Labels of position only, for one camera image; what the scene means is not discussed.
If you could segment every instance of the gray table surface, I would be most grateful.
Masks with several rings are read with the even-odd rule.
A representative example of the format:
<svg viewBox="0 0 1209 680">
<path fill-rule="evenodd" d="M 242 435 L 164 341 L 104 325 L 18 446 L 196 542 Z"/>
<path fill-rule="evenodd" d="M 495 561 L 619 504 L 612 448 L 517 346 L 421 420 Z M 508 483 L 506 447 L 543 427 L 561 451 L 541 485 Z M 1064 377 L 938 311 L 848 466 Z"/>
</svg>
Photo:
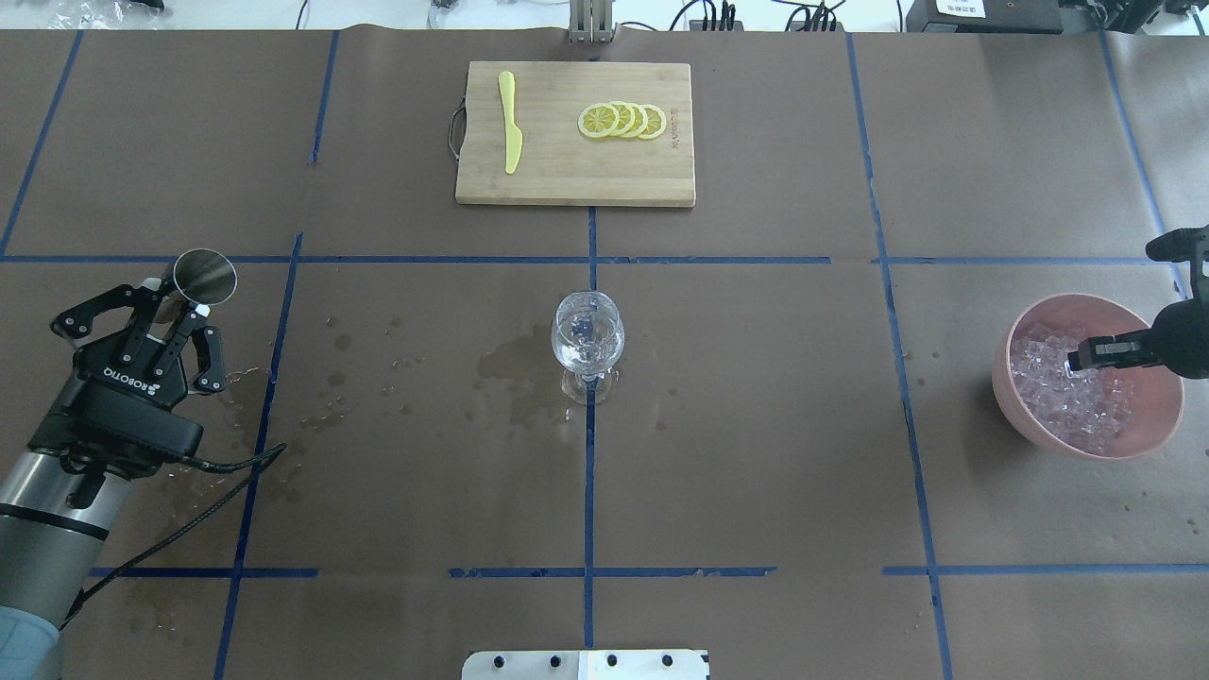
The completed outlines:
<svg viewBox="0 0 1209 680">
<path fill-rule="evenodd" d="M 693 65 L 696 207 L 457 206 L 467 63 L 594 57 Z M 1039 298 L 1178 299 L 1139 258 L 1209 223 L 1207 59 L 1122 35 L 0 33 L 10 446 L 69 369 L 46 321 L 198 246 L 239 267 L 213 317 L 239 375 L 178 413 L 207 457 L 290 444 L 89 603 L 65 676 L 458 678 L 476 650 L 594 646 L 707 649 L 715 678 L 1204 678 L 1205 385 L 1169 445 L 1106 465 L 1029 444 L 989 371 Z M 592 283 L 627 344 L 585 410 L 548 334 Z M 139 482 L 100 566 L 232 483 Z"/>
</svg>

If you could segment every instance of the wine glass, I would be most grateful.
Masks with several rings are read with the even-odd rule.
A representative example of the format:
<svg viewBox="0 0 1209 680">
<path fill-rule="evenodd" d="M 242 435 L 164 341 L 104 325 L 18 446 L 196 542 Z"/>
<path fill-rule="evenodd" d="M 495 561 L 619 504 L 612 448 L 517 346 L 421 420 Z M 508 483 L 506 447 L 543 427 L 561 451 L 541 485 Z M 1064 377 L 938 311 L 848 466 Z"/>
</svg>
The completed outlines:
<svg viewBox="0 0 1209 680">
<path fill-rule="evenodd" d="M 562 391 L 580 404 L 588 404 L 595 387 L 598 404 L 617 382 L 613 364 L 625 348 L 625 327 L 617 304 L 598 290 L 579 290 L 563 298 L 554 313 L 550 329 L 554 356 L 566 368 Z"/>
</svg>

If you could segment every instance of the cutting board handle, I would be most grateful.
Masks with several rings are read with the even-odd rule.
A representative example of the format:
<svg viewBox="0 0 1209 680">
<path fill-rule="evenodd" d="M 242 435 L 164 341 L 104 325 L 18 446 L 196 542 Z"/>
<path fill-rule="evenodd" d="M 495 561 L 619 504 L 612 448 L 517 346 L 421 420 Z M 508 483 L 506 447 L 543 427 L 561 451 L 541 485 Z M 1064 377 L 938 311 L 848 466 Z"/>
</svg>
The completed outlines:
<svg viewBox="0 0 1209 680">
<path fill-rule="evenodd" d="M 457 146 L 453 146 L 453 137 L 457 133 L 457 120 L 462 119 L 462 139 L 458 140 Z M 449 145 L 450 151 L 453 152 L 453 163 L 462 162 L 462 144 L 465 142 L 465 94 L 462 96 L 462 102 L 453 110 L 453 115 L 450 116 L 450 133 L 449 133 Z"/>
</svg>

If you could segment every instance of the plastic bag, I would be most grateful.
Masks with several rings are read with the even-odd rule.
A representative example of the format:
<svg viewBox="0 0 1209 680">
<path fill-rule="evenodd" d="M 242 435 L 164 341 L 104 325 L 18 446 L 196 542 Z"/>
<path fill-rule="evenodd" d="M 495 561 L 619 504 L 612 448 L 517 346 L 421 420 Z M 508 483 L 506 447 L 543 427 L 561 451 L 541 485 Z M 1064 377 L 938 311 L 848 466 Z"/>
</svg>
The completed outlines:
<svg viewBox="0 0 1209 680">
<path fill-rule="evenodd" d="M 156 30 L 162 13 L 133 0 L 60 0 L 48 28 Z"/>
</svg>

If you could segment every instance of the cutting board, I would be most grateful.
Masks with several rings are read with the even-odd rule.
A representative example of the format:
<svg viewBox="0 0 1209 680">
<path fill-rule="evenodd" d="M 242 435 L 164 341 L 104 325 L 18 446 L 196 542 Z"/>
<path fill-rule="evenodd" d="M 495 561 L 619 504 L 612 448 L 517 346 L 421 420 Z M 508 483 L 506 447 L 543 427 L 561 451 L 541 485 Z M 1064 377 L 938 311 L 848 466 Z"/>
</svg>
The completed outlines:
<svg viewBox="0 0 1209 680">
<path fill-rule="evenodd" d="M 504 172 L 499 73 L 516 76 L 520 165 Z M 609 100 L 655 104 L 667 128 L 652 139 L 588 139 L 579 114 Z M 470 62 L 458 203 L 644 206 L 696 202 L 693 86 L 688 64 L 613 62 Z"/>
</svg>

